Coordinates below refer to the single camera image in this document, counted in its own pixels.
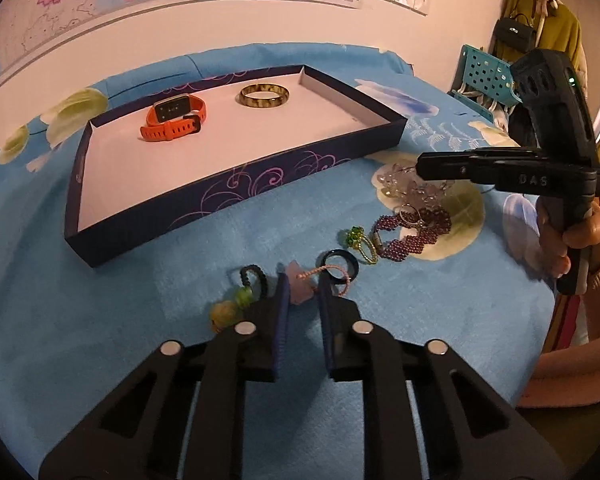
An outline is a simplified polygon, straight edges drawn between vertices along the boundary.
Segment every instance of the handbag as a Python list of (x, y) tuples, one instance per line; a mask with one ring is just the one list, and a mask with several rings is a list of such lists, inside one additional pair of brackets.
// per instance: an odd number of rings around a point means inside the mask
[[(536, 37), (538, 33), (533, 27), (533, 20), (536, 16), (536, 4), (534, 2), (531, 10), (531, 22), (528, 17), (523, 13), (519, 12), (515, 16), (514, 12), (518, 10), (520, 0), (516, 1), (516, 5), (513, 7), (509, 16), (500, 18), (493, 30), (493, 35), (496, 40), (501, 43), (510, 46), (511, 48), (527, 54), (536, 47)], [(526, 25), (517, 20), (519, 16), (524, 16), (526, 19)]]

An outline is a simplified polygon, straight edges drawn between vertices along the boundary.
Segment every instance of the orange watch strap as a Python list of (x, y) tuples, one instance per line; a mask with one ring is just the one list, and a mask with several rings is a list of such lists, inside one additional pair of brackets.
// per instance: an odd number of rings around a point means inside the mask
[[(206, 105), (199, 97), (189, 94), (189, 103), (192, 114), (200, 118), (200, 124), (206, 119)], [(140, 134), (144, 140), (157, 142), (159, 140), (173, 140), (196, 131), (196, 121), (193, 119), (180, 119), (177, 121), (158, 122), (155, 106), (152, 106), (146, 117), (146, 126), (140, 126)]]

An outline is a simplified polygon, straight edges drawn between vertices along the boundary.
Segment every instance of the smartwatch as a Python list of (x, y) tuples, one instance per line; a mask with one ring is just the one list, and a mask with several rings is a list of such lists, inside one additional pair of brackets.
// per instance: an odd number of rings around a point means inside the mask
[(154, 103), (140, 126), (144, 140), (173, 140), (200, 131), (206, 119), (206, 105), (199, 97), (181, 94)]

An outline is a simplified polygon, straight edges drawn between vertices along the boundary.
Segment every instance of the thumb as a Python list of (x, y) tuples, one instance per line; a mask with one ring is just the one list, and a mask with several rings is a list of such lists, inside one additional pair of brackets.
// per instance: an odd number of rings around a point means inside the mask
[(564, 232), (562, 241), (573, 249), (584, 249), (600, 243), (600, 206), (591, 204), (592, 215)]

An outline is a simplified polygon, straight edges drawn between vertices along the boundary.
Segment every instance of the blue plastic chair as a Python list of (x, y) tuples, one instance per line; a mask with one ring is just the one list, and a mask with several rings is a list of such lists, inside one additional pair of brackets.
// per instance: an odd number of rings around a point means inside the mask
[[(459, 90), (451, 91), (453, 97), (491, 123), (493, 123), (493, 110), (497, 103), (510, 112), (522, 102), (513, 91), (513, 77), (509, 63), (469, 45), (462, 47), (461, 59), (464, 60), (462, 86)], [(490, 108), (485, 108), (468, 97), (480, 94), (493, 100)]]

